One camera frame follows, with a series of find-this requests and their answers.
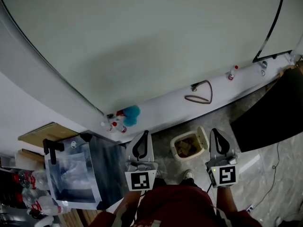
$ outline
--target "sleeve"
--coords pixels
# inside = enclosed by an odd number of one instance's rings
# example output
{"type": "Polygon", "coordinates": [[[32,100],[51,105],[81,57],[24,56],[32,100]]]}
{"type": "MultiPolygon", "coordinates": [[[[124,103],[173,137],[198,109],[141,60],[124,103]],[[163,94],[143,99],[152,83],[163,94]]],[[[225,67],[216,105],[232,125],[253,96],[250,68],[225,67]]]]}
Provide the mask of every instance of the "sleeve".
{"type": "Polygon", "coordinates": [[[89,227],[111,227],[115,218],[115,214],[109,212],[101,212],[97,215],[89,227]]]}
{"type": "Polygon", "coordinates": [[[261,224],[245,210],[229,214],[227,218],[232,222],[232,227],[262,227],[261,224]]]}

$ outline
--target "person's arm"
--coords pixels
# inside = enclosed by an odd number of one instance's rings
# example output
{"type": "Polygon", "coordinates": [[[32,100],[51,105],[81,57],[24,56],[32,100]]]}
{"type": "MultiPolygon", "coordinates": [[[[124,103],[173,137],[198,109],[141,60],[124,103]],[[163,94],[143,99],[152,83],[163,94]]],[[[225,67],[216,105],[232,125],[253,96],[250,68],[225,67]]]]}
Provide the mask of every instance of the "person's arm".
{"type": "Polygon", "coordinates": [[[217,208],[221,209],[227,216],[231,213],[238,212],[235,202],[232,198],[230,187],[218,188],[217,208]]]}
{"type": "Polygon", "coordinates": [[[125,205],[127,205],[126,211],[122,215],[121,221],[123,227],[129,227],[134,220],[140,196],[141,191],[128,192],[113,214],[109,212],[99,213],[89,227],[111,227],[115,221],[118,211],[125,205]]]}

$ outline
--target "person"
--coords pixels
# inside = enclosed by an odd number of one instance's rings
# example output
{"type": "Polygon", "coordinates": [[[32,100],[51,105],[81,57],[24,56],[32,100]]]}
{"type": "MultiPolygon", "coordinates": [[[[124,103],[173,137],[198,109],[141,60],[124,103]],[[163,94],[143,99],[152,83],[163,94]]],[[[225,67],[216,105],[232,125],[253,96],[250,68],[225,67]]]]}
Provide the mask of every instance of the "person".
{"type": "Polygon", "coordinates": [[[115,212],[99,213],[89,227],[261,227],[245,210],[238,211],[230,187],[218,188],[217,213],[206,192],[187,170],[179,185],[166,185],[157,172],[153,190],[147,192],[138,206],[141,192],[129,192],[115,212]]]}

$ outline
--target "dark red clothing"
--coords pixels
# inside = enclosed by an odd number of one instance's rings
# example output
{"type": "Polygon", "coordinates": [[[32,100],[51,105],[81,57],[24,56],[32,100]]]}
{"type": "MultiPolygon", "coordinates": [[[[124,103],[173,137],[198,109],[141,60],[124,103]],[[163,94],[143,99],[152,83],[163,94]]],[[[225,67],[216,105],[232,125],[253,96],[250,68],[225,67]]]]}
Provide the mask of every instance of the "dark red clothing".
{"type": "MultiPolygon", "coordinates": [[[[160,227],[205,226],[220,227],[221,220],[215,215],[212,201],[200,188],[167,185],[148,192],[142,199],[134,226],[151,226],[154,220],[160,227]]],[[[261,227],[246,211],[227,216],[233,227],[261,227]]],[[[111,227],[115,215],[102,212],[91,227],[111,227]]]]}

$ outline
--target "round latch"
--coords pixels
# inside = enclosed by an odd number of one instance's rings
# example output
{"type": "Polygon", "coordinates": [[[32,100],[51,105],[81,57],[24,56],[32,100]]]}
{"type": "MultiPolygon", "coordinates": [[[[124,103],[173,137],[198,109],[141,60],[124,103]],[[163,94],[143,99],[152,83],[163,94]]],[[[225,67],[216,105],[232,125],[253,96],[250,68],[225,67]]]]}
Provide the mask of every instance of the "round latch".
{"type": "Polygon", "coordinates": [[[74,149],[74,148],[76,148],[77,147],[77,143],[75,142],[75,141],[72,141],[71,142],[71,147],[74,149]]]}

